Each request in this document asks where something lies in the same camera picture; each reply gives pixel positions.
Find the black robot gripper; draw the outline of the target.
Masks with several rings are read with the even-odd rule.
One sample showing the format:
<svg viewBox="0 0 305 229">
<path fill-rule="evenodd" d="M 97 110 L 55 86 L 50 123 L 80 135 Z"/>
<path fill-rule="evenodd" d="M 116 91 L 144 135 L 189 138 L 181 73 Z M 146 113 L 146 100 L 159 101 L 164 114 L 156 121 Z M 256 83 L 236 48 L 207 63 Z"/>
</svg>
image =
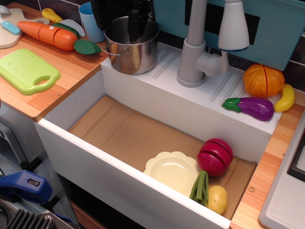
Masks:
<svg viewBox="0 0 305 229">
<path fill-rule="evenodd" d="M 135 42 L 144 33 L 152 0 L 91 0 L 91 8 L 98 27 L 105 30 L 114 19 L 128 17 L 130 42 Z"/>
</svg>

